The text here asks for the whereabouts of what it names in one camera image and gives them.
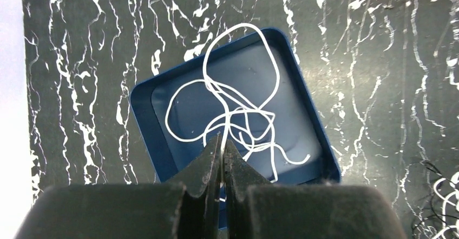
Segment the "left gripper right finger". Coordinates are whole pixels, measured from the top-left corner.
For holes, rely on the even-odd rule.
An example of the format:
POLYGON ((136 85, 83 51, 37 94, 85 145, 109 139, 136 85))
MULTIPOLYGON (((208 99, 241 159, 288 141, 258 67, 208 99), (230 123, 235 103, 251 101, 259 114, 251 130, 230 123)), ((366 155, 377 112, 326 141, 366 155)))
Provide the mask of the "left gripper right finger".
POLYGON ((365 185, 278 185, 225 145, 229 238, 405 238, 388 200, 365 185))

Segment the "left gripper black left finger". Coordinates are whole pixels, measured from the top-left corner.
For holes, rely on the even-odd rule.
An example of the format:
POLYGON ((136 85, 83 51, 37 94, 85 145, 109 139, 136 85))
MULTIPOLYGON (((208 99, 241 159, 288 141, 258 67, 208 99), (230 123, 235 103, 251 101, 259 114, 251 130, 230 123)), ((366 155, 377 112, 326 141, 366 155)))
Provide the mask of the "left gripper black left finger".
POLYGON ((220 135, 166 182, 51 187, 17 238, 217 238, 220 135))

